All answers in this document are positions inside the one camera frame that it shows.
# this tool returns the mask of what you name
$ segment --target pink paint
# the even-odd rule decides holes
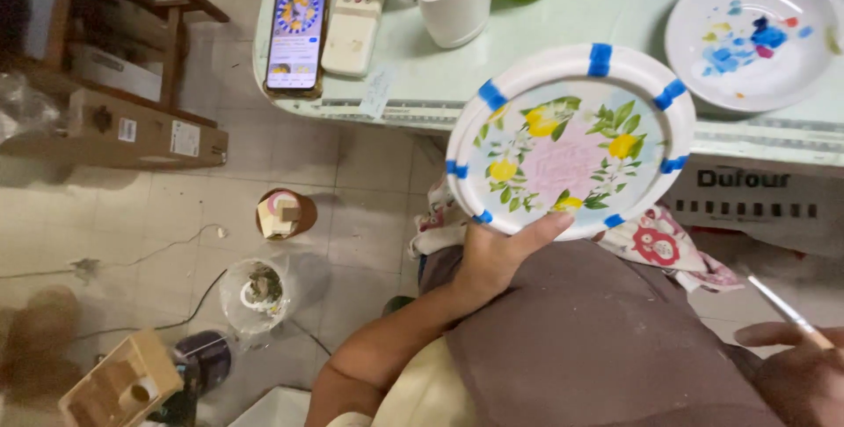
[[[760,45],[756,45],[756,54],[759,55],[760,58],[770,59],[774,57],[773,50]]]
[[[585,135],[591,125],[578,117],[569,121],[559,141],[536,139],[533,152],[527,153],[524,163],[519,165],[527,178],[525,187],[539,193],[537,200],[546,207],[553,205],[563,190],[582,200],[599,184],[589,177],[608,156],[607,150],[597,145],[610,140],[601,134]]]

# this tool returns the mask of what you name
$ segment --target phone screen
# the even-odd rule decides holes
[[[311,89],[317,83],[326,0],[275,0],[267,87]]]

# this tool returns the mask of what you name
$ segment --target cardboard box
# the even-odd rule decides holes
[[[87,44],[70,46],[71,74],[157,102],[161,76]]]
[[[16,135],[0,153],[111,168],[203,168],[226,162],[229,134],[80,89],[66,135]]]

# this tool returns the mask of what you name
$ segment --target red paint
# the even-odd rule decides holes
[[[759,55],[760,58],[770,59],[774,57],[774,52],[767,47],[760,45],[756,45],[756,54]]]

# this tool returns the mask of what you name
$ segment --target paint palette plate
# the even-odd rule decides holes
[[[583,44],[534,55],[484,84],[448,142],[464,211],[514,234],[548,212],[575,214],[558,240],[638,216],[690,152],[695,108],[656,59]]]
[[[665,48],[698,97],[758,112],[799,102],[829,66],[832,0],[680,0]]]

